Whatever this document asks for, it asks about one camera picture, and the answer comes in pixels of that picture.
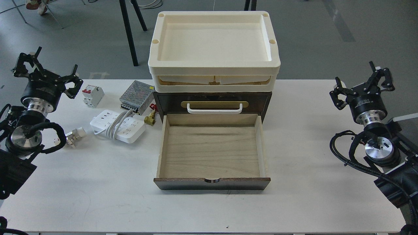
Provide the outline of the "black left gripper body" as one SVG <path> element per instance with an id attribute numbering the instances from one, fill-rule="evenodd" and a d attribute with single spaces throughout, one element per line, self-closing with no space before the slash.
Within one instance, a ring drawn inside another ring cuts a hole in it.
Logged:
<path id="1" fill-rule="evenodd" d="M 29 107 L 31 99 L 41 99 L 48 102 L 46 112 L 52 113 L 56 111 L 61 94 L 65 91 L 65 83 L 53 77 L 52 80 L 42 80 L 44 76 L 37 73 L 31 73 L 27 75 L 28 84 L 23 92 L 21 103 L 25 107 Z"/>

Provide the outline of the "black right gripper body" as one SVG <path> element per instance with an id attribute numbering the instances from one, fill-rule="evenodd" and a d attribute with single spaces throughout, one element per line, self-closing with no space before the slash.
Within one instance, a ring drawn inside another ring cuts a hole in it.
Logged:
<path id="1" fill-rule="evenodd" d="M 363 124 L 363 118 L 360 115 L 364 112 L 375 110 L 380 119 L 386 118 L 388 112 L 381 98 L 381 89 L 379 86 L 372 85 L 365 90 L 366 84 L 362 83 L 351 88 L 356 95 L 349 95 L 349 106 L 353 120 L 357 124 Z"/>

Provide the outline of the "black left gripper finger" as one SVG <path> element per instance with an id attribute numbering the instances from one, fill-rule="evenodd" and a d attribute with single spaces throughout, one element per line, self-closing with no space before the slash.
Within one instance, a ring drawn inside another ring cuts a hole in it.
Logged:
<path id="1" fill-rule="evenodd" d="M 42 47 L 39 46 L 35 53 L 28 55 L 25 53 L 20 53 L 15 67 L 11 70 L 13 76 L 25 77 L 33 80 L 39 79 L 43 81 L 55 81 L 59 79 L 58 74 L 44 69 L 41 63 L 39 62 L 38 56 L 41 50 Z M 32 73 L 29 73 L 25 66 L 25 63 L 29 63 L 30 66 L 35 70 Z"/>
<path id="2" fill-rule="evenodd" d="M 77 68 L 78 65 L 75 64 L 70 75 L 59 77 L 59 90 L 61 93 L 66 94 L 70 99 L 75 99 L 83 84 L 83 80 L 79 79 L 79 76 L 76 74 Z M 74 86 L 66 88 L 66 84 L 68 83 L 73 83 Z"/>

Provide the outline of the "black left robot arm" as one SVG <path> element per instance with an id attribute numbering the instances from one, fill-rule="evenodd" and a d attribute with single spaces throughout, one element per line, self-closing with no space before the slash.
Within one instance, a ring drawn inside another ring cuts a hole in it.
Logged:
<path id="1" fill-rule="evenodd" d="M 1 121 L 1 140 L 6 150 L 1 150 L 0 167 L 1 199 L 15 194 L 33 174 L 36 165 L 33 159 L 40 153 L 50 154 L 66 145 L 64 129 L 46 118 L 56 111 L 61 95 L 74 99 L 82 87 L 83 80 L 72 73 L 60 76 L 44 69 L 38 60 L 42 47 L 35 53 L 20 53 L 15 68 L 15 77 L 25 77 L 28 84 L 21 98 L 21 106 L 6 104 L 1 110 L 8 114 Z"/>

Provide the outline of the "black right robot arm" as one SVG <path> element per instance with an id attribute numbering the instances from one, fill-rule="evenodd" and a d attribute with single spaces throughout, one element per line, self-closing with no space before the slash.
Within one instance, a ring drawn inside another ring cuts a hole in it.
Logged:
<path id="1" fill-rule="evenodd" d="M 370 61 L 372 74 L 367 82 L 345 88 L 336 77 L 330 91 L 334 106 L 349 106 L 355 123 L 363 125 L 358 134 L 346 130 L 330 140 L 330 150 L 344 165 L 376 177 L 375 185 L 397 208 L 408 205 L 411 222 L 401 228 L 402 235 L 417 234 L 417 113 L 383 122 L 388 112 L 381 92 L 394 91 L 389 68 Z"/>

